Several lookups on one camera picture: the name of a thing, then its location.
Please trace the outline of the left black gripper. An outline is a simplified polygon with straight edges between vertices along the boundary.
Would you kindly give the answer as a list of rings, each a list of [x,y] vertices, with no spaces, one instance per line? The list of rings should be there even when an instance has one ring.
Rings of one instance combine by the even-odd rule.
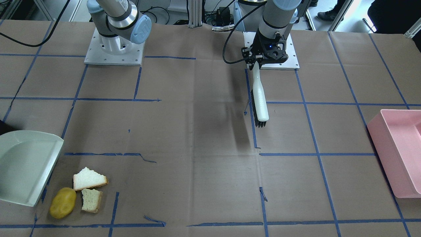
[[[275,31],[273,38],[264,36],[257,30],[250,47],[241,48],[243,59],[248,64],[259,65],[284,63],[288,59],[286,53],[286,39],[279,31]]]

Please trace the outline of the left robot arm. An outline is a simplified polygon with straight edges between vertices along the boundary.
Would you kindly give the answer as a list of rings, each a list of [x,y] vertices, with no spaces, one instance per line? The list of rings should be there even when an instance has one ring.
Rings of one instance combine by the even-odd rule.
[[[236,30],[256,32],[251,45],[241,48],[249,69],[253,69],[255,63],[261,68],[265,64],[281,64],[288,60],[287,39],[299,19],[297,8],[300,3],[300,0],[262,0],[250,4],[254,9],[241,9],[240,5],[245,2],[235,2]]]

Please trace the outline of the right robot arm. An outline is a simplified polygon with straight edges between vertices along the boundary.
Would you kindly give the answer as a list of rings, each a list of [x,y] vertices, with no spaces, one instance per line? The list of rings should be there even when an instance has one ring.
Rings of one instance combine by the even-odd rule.
[[[144,43],[151,33],[151,19],[131,0],[88,0],[87,9],[106,53],[123,54]]]

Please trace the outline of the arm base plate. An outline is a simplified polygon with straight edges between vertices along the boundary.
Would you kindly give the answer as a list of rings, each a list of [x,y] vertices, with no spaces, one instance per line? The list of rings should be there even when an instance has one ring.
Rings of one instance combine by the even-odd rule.
[[[244,32],[244,45],[245,47],[250,47],[255,36],[255,32]],[[275,64],[264,64],[261,69],[275,69],[275,70],[295,70],[299,69],[299,61],[296,56],[295,47],[292,41],[292,36],[289,36],[287,39],[287,45],[285,47],[286,54],[288,59],[284,63],[275,63]]]
[[[95,29],[84,63],[97,66],[141,66],[144,45],[132,43],[120,36],[104,37]]]

